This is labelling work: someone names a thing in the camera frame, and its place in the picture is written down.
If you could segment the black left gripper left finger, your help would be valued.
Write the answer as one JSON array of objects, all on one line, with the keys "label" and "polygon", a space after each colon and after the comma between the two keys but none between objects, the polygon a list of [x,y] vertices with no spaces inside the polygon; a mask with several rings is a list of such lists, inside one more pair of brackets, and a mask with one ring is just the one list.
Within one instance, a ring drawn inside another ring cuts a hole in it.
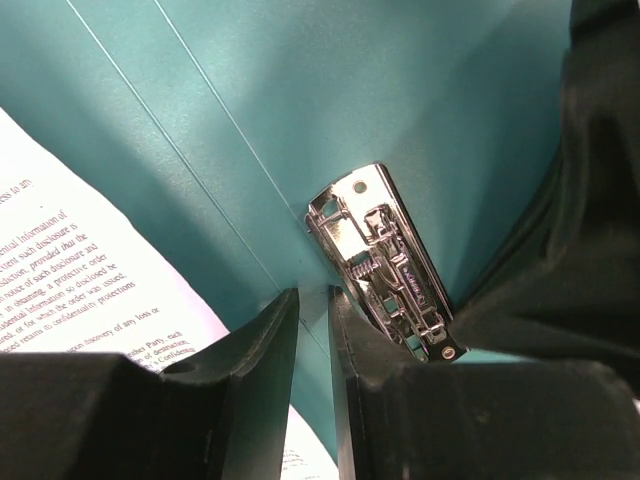
[{"label": "black left gripper left finger", "polygon": [[299,294],[151,372],[120,354],[1,358],[5,479],[276,479]]}]

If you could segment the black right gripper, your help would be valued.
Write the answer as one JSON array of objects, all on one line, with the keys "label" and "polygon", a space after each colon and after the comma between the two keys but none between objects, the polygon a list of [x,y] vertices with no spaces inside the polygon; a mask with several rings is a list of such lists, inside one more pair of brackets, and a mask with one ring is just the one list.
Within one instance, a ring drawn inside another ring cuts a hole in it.
[{"label": "black right gripper", "polygon": [[561,138],[534,198],[457,312],[462,344],[580,358],[639,385],[639,5],[576,1]]}]

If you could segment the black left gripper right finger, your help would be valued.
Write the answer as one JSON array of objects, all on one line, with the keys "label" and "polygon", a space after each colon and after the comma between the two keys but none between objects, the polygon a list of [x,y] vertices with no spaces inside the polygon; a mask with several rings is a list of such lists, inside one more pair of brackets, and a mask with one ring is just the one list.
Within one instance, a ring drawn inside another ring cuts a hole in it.
[{"label": "black left gripper right finger", "polygon": [[343,479],[635,479],[630,388],[584,361],[434,362],[328,300]]}]

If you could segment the single printed paper sheet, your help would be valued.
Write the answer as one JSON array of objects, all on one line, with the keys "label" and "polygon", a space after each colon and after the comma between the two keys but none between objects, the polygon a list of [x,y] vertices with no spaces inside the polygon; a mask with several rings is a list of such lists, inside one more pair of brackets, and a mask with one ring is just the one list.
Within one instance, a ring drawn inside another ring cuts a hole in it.
[{"label": "single printed paper sheet", "polygon": [[[159,373],[232,332],[123,214],[2,116],[1,358],[120,354]],[[289,402],[276,479],[337,475]]]}]

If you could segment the silver folder clip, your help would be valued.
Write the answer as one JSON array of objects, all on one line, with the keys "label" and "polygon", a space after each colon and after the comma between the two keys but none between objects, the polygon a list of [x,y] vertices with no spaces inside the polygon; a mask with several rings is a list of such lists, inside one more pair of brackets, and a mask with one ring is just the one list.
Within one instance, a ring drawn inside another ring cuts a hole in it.
[{"label": "silver folder clip", "polygon": [[449,296],[385,165],[337,179],[305,217],[370,323],[422,362],[466,353],[450,332]]}]

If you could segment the teal plastic folder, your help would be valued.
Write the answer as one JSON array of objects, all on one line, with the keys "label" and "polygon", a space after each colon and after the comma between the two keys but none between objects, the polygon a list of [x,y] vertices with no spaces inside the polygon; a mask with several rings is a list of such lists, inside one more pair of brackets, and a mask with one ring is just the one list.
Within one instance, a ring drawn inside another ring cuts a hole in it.
[{"label": "teal plastic folder", "polygon": [[455,302],[559,140],[566,1],[5,1],[1,106],[229,328],[300,290],[292,401],[330,454],[309,201],[387,166]]}]

